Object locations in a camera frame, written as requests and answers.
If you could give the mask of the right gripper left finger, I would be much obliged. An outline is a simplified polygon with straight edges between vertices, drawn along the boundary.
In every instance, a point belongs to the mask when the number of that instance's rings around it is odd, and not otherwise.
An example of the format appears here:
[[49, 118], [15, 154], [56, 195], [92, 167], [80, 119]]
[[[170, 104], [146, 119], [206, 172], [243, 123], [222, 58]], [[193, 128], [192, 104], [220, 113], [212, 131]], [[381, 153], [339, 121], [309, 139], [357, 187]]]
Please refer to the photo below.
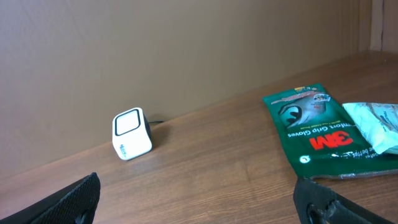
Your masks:
[[1, 220], [1, 224], [92, 224], [100, 200], [97, 173]]

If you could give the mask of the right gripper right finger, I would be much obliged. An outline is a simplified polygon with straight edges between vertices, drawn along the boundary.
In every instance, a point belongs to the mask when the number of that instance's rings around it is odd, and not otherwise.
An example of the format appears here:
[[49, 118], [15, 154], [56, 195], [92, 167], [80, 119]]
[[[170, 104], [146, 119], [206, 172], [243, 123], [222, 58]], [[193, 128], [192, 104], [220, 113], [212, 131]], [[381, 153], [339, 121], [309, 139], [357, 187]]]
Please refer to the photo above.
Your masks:
[[308, 178], [297, 179], [293, 200], [301, 224], [392, 224]]

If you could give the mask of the green glove package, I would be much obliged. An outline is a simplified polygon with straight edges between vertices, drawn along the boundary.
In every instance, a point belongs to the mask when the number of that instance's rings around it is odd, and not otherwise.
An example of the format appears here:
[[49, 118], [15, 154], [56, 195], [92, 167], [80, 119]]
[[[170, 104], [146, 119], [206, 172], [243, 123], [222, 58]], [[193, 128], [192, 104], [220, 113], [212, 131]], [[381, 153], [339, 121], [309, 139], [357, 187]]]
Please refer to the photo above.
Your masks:
[[285, 90], [263, 101], [299, 177], [345, 179], [397, 172], [397, 156], [378, 154], [320, 84]]

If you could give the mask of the teal wet wipes pack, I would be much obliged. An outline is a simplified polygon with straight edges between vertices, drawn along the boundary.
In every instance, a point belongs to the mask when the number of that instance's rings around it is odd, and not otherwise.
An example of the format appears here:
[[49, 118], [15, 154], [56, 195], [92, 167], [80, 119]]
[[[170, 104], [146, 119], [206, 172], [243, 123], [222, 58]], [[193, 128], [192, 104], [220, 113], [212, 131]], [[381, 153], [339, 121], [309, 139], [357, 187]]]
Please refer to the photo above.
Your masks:
[[377, 154], [397, 154], [397, 104], [344, 103], [343, 108]]

